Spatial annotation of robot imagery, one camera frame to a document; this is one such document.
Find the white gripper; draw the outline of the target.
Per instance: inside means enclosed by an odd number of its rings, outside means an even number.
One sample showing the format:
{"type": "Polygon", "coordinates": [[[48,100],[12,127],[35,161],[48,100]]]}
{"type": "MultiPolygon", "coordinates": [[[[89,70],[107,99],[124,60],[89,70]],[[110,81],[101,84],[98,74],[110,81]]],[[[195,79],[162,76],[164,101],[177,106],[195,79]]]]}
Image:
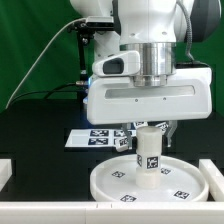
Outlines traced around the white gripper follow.
{"type": "Polygon", "coordinates": [[[132,149],[132,122],[165,121],[167,146],[177,120],[207,118],[212,111],[209,67],[177,69],[160,87],[135,87],[130,77],[98,78],[88,93],[87,119],[91,124],[121,124],[132,149]]]}

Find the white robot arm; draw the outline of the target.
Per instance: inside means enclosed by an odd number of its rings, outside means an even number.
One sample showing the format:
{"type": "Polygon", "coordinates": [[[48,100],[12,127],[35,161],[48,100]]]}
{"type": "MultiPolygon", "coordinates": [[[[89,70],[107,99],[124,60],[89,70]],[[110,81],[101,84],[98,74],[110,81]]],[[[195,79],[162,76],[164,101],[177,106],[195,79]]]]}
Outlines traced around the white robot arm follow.
{"type": "Polygon", "coordinates": [[[210,115],[211,68],[191,46],[221,18],[220,0],[70,0],[95,33],[87,119],[94,125],[210,115]]]}

